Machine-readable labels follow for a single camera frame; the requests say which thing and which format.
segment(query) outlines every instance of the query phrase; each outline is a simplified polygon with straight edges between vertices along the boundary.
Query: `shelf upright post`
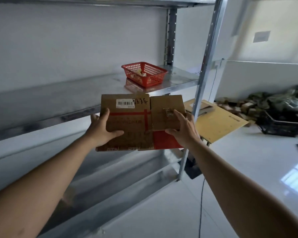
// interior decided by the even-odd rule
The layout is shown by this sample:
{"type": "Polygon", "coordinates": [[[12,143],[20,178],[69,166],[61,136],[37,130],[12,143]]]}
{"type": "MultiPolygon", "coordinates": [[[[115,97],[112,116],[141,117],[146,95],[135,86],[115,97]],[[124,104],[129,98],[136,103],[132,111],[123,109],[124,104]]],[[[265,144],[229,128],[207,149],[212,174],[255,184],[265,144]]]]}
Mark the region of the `shelf upright post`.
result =
{"type": "MultiPolygon", "coordinates": [[[[208,77],[209,71],[212,66],[212,58],[213,58],[216,43],[217,43],[217,40],[219,37],[220,28],[222,25],[226,5],[227,5],[227,0],[216,0],[215,1],[211,26],[210,26],[209,35],[207,38],[207,44],[205,47],[201,72],[200,72],[199,81],[198,81],[198,85],[197,85],[196,93],[195,93],[195,102],[193,104],[192,114],[194,115],[194,122],[196,122],[196,120],[198,118],[201,100],[202,100],[202,96],[203,96],[205,86],[207,83],[207,77],[208,77]]],[[[189,153],[188,149],[183,150],[183,157],[181,159],[178,180],[181,180],[181,178],[182,178],[182,175],[184,172],[184,167],[187,162],[188,153],[189,153]]]]}
{"type": "Polygon", "coordinates": [[[178,11],[178,9],[176,9],[176,8],[169,8],[167,10],[164,65],[173,66],[175,27],[177,24],[177,11],[178,11]]]}

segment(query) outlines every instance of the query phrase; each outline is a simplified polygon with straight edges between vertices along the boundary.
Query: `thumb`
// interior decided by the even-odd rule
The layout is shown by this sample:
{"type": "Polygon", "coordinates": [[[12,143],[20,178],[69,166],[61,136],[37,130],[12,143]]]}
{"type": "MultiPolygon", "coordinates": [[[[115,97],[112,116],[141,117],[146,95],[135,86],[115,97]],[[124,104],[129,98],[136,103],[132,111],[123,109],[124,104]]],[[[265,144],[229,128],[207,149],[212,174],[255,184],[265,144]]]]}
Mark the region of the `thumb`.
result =
{"type": "Polygon", "coordinates": [[[112,131],[110,132],[112,139],[118,136],[121,136],[124,134],[124,132],[122,130],[116,130],[116,131],[112,131]]]}
{"type": "Polygon", "coordinates": [[[178,131],[176,131],[176,130],[173,129],[173,128],[167,128],[167,129],[165,130],[165,132],[166,132],[167,134],[172,135],[172,136],[176,136],[176,135],[178,134],[178,131]]]}

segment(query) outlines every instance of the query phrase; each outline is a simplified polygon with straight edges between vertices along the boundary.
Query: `black cable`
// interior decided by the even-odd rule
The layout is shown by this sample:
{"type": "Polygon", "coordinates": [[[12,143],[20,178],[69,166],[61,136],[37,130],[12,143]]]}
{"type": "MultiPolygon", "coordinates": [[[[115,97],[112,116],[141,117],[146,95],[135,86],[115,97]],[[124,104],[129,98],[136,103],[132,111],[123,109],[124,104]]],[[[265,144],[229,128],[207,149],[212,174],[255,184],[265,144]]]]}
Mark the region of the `black cable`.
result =
{"type": "Polygon", "coordinates": [[[201,223],[202,223],[202,198],[203,198],[203,188],[204,188],[205,177],[202,184],[202,192],[201,192],[201,206],[200,206],[200,225],[199,225],[199,238],[201,238],[201,223]]]}

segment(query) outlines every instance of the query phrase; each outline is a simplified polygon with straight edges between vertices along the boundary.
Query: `metal shelf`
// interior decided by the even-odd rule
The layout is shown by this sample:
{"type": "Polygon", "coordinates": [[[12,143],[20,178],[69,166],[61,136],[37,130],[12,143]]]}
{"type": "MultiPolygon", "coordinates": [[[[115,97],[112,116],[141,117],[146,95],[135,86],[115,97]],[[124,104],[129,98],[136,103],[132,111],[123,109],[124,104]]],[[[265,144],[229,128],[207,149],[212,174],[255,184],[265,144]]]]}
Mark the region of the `metal shelf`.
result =
{"type": "MultiPolygon", "coordinates": [[[[94,152],[94,156],[101,156],[102,154],[103,152],[94,152]]],[[[133,151],[118,159],[115,164],[73,181],[70,184],[70,187],[75,191],[72,205],[56,209],[43,228],[42,237],[75,237],[84,234],[86,230],[91,228],[97,229],[171,181],[176,180],[177,172],[171,167],[171,164],[178,162],[181,156],[182,152],[179,149],[133,151]],[[151,186],[152,190],[143,197],[142,192],[148,185],[151,186]],[[132,202],[127,202],[128,204],[122,202],[123,197],[130,196],[132,192],[138,193],[139,189],[142,190],[141,196],[135,195],[132,202]],[[106,207],[106,216],[96,215],[104,207],[106,207]],[[79,220],[83,214],[86,220],[86,212],[88,213],[90,209],[93,210],[93,215],[95,215],[95,220],[87,223],[91,227],[87,228],[87,224],[81,227],[78,222],[75,225],[77,233],[72,234],[73,230],[71,228],[73,227],[70,228],[68,224],[73,220],[79,220]],[[67,232],[62,232],[61,236],[57,235],[57,230],[63,230],[66,226],[69,228],[71,235],[67,232]]]]}
{"type": "Polygon", "coordinates": [[[102,94],[141,91],[157,96],[198,83],[195,74],[161,67],[168,74],[162,84],[149,89],[126,82],[125,74],[113,74],[0,93],[0,140],[98,113],[102,94]]]}
{"type": "Polygon", "coordinates": [[[182,8],[214,4],[215,0],[0,0],[0,3],[77,4],[92,6],[141,6],[182,8]]]}

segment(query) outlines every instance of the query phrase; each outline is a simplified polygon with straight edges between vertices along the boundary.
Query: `finger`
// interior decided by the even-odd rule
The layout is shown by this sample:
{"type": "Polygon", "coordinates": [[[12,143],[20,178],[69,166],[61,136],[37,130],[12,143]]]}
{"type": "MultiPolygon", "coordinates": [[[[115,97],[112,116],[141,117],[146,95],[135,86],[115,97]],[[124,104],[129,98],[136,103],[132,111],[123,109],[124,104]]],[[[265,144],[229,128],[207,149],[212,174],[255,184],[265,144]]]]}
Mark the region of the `finger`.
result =
{"type": "Polygon", "coordinates": [[[175,136],[175,135],[178,134],[178,131],[176,131],[176,130],[173,129],[173,128],[167,128],[167,129],[165,130],[165,132],[166,132],[167,134],[172,135],[172,136],[175,136]]]}
{"type": "Polygon", "coordinates": [[[187,119],[188,119],[191,123],[194,123],[194,116],[193,116],[193,114],[187,112],[187,119]]]}
{"type": "Polygon", "coordinates": [[[93,123],[93,122],[95,122],[96,120],[98,120],[99,119],[99,116],[98,115],[96,115],[96,114],[91,114],[91,122],[93,123]]]}
{"type": "Polygon", "coordinates": [[[174,114],[175,114],[175,116],[177,116],[177,118],[180,120],[180,122],[186,120],[186,118],[183,116],[183,114],[178,112],[177,110],[174,110],[174,114]]]}
{"type": "Polygon", "coordinates": [[[124,132],[122,130],[116,130],[116,131],[112,131],[110,134],[111,134],[112,139],[113,139],[115,137],[119,137],[119,136],[123,135],[124,132]]]}
{"type": "Polygon", "coordinates": [[[106,111],[103,113],[103,115],[99,118],[99,120],[102,120],[102,121],[107,121],[108,119],[108,116],[109,116],[109,108],[106,108],[106,111]]]}

